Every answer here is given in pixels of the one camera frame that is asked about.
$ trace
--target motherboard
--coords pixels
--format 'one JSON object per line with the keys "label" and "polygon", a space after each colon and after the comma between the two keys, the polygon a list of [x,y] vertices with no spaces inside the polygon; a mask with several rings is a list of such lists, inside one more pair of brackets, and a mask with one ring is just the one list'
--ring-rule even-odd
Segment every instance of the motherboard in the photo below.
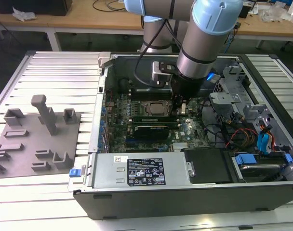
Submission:
{"label": "motherboard", "polygon": [[171,101],[134,101],[126,94],[107,94],[110,153],[179,152],[209,147],[197,111],[201,100],[191,100],[186,116],[170,116]]}

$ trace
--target white paper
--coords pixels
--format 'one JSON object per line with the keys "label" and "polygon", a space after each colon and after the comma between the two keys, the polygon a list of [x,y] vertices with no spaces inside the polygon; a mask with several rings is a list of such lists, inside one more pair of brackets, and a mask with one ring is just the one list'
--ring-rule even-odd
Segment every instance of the white paper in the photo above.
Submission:
{"label": "white paper", "polygon": [[253,9],[251,11],[249,11],[248,13],[258,14],[259,13],[259,5],[258,4],[255,4],[255,6],[253,7]]}
{"label": "white paper", "polygon": [[35,14],[33,12],[22,12],[22,11],[19,11],[19,10],[16,10],[14,7],[13,7],[13,16],[24,22],[25,20],[33,20],[33,19],[37,19],[37,17],[35,16]]}

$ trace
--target blue connector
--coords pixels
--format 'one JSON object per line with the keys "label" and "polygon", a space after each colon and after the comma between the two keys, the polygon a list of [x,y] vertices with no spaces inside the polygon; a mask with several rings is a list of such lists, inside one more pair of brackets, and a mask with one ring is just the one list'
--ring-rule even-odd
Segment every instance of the blue connector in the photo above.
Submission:
{"label": "blue connector", "polygon": [[258,150],[261,151],[264,155],[268,155],[266,148],[267,148],[269,139],[270,139],[270,136],[267,133],[260,132],[258,136],[257,147],[258,147]]}
{"label": "blue connector", "polygon": [[235,159],[238,165],[257,164],[253,154],[239,154]]}
{"label": "blue connector", "polygon": [[81,177],[81,169],[75,169],[75,168],[73,168],[73,169],[71,169],[70,171],[69,171],[69,177]]}
{"label": "blue connector", "polygon": [[105,107],[102,107],[102,114],[106,114],[106,108]]}
{"label": "blue connector", "polygon": [[285,154],[285,158],[288,161],[288,163],[292,163],[293,162],[293,159],[292,159],[292,157],[291,157],[290,154]]}

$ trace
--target metal case panel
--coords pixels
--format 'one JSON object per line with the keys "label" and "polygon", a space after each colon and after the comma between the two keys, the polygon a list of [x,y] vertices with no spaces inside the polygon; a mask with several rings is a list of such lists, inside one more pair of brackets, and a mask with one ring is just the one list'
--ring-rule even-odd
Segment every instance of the metal case panel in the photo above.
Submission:
{"label": "metal case panel", "polygon": [[273,210],[293,200],[293,186],[81,193],[74,198],[94,220]]}

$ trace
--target green circuit board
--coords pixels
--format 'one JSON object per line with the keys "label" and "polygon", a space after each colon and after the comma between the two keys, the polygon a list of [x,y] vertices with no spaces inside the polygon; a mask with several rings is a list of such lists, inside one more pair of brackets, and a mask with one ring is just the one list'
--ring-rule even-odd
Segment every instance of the green circuit board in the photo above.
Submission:
{"label": "green circuit board", "polygon": [[210,142],[196,118],[198,99],[187,106],[188,116],[177,117],[178,129],[170,129],[169,136],[163,141],[138,141],[133,136],[130,120],[133,116],[149,116],[154,113],[169,116],[170,101],[132,101],[126,95],[113,98],[108,107],[108,127],[110,134],[110,153],[130,152],[179,152],[182,148],[209,147]]}

